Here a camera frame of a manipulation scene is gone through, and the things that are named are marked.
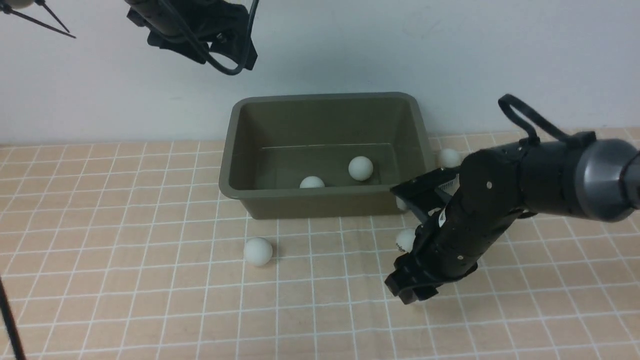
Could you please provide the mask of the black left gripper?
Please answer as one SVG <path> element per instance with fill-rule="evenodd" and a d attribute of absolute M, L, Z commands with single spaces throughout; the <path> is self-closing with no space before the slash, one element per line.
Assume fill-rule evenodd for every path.
<path fill-rule="evenodd" d="M 253 70 L 258 53 L 252 30 L 259 2 L 250 8 L 226 0 L 128 0 L 126 17 L 149 29 L 147 44 L 169 50 L 218 71 L 228 67 L 212 55 L 226 57 L 235 71 Z"/>

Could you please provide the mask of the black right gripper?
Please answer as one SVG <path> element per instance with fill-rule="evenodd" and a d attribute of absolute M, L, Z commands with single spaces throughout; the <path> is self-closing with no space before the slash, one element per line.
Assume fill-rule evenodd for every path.
<path fill-rule="evenodd" d="M 443 209 L 414 231 L 413 249 L 397 258 L 384 284 L 404 305 L 439 294 L 478 268 L 478 260 L 523 212 L 522 156 L 485 149 L 459 166 L 459 186 Z"/>

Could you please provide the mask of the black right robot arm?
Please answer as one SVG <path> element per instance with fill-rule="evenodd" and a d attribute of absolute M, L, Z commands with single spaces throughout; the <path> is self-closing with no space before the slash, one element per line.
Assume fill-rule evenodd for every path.
<path fill-rule="evenodd" d="M 472 274 L 518 219 L 537 214 L 617 223 L 639 209 L 639 151 L 592 131 L 560 141 L 528 138 L 467 155 L 391 193 L 419 219 L 413 246 L 385 285 L 409 305 Z"/>

